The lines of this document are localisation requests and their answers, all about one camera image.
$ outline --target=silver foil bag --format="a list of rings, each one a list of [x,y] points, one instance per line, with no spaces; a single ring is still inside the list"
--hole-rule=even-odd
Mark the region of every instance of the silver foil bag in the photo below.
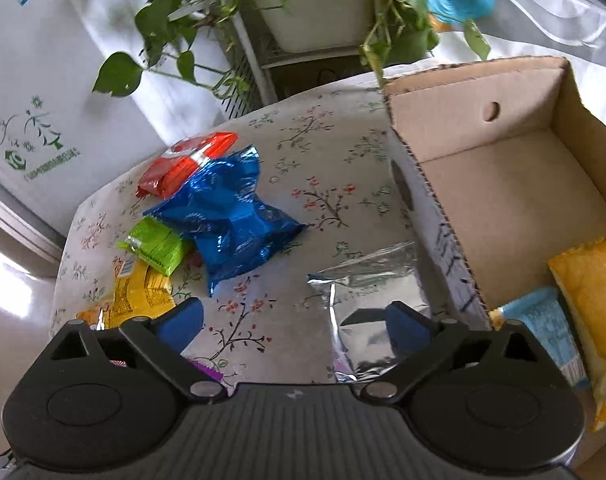
[[[328,311],[339,382],[374,380],[403,360],[388,331],[388,324],[395,322],[393,301],[430,317],[414,242],[347,260],[310,274],[307,282],[321,293]]]

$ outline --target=barcode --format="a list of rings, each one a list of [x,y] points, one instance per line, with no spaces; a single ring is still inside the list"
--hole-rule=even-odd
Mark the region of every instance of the barcode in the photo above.
[[[561,373],[565,376],[570,386],[576,386],[586,378],[586,369],[581,361],[581,356],[577,355],[570,362],[561,368]]]
[[[125,278],[129,276],[134,270],[134,263],[136,262],[136,258],[134,256],[128,256],[125,258],[123,262],[123,266],[120,268],[120,272],[118,273],[119,278]]]

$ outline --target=table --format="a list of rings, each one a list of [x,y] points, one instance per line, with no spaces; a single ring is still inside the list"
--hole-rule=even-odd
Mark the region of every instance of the table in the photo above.
[[[403,73],[437,65],[428,59],[395,67]],[[327,314],[306,277],[346,259],[412,236],[388,174],[387,114],[372,74],[303,92],[218,130],[238,132],[235,149],[252,143],[261,156],[258,195],[308,228],[282,254],[206,292],[194,256],[173,273],[177,303],[196,296],[205,326],[183,354],[238,381],[311,383],[334,380]],[[125,252],[115,246],[158,203],[138,200],[146,161],[97,191],[78,208],[54,292],[51,335],[87,304],[109,293]]]

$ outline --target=cardboard box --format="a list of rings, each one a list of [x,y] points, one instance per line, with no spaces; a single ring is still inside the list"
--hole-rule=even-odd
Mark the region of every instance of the cardboard box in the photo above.
[[[393,178],[453,314],[471,327],[489,329],[488,310],[553,285],[549,257],[606,235],[606,126],[581,104],[568,60],[437,68],[384,94]],[[591,392],[582,401],[593,412]],[[586,434],[575,466],[593,454],[603,465],[603,431]]]

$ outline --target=ribbed gray surface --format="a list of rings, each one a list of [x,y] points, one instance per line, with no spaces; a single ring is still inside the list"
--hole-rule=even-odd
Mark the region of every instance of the ribbed gray surface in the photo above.
[[[488,477],[431,454],[410,433],[399,412],[359,401],[348,386],[243,384],[225,402],[188,410],[163,446],[134,463],[103,473],[78,475],[26,465],[9,478],[480,480]],[[528,476],[528,480],[573,479],[562,469]]]

